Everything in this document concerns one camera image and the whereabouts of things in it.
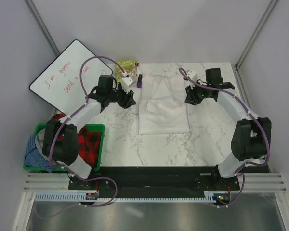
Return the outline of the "white long sleeve shirt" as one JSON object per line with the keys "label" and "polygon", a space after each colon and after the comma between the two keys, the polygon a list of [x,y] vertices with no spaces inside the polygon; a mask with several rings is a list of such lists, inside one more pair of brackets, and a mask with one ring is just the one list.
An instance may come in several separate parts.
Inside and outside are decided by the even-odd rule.
{"label": "white long sleeve shirt", "polygon": [[142,78],[139,134],[189,133],[184,80],[179,75],[153,74]]}

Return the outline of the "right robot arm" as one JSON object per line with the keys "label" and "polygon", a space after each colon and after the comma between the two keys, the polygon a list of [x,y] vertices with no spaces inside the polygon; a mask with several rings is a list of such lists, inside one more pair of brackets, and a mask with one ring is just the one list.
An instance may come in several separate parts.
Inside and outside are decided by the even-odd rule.
{"label": "right robot arm", "polygon": [[204,99],[212,98],[229,114],[236,127],[231,140],[231,153],[217,165],[217,174],[211,177],[215,189],[223,189],[228,178],[236,176],[246,166],[263,167],[270,159],[272,122],[253,112],[237,95],[235,86],[224,82],[221,70],[211,68],[205,71],[206,80],[196,79],[196,72],[179,68],[185,81],[191,83],[185,88],[185,103],[198,105]]}

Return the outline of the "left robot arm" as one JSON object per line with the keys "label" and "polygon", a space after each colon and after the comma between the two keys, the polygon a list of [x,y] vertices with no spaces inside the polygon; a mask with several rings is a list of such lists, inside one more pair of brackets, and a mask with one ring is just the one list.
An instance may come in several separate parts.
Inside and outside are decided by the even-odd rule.
{"label": "left robot arm", "polygon": [[117,82],[110,75],[100,75],[97,86],[85,94],[85,103],[79,109],[59,120],[49,120],[45,128],[42,154],[48,157],[50,166],[67,169],[80,178],[81,186],[92,189],[96,177],[90,174],[92,167],[79,154],[78,133],[110,103],[117,103],[124,109],[135,105],[134,92],[130,89],[133,83],[131,77],[123,77]]}

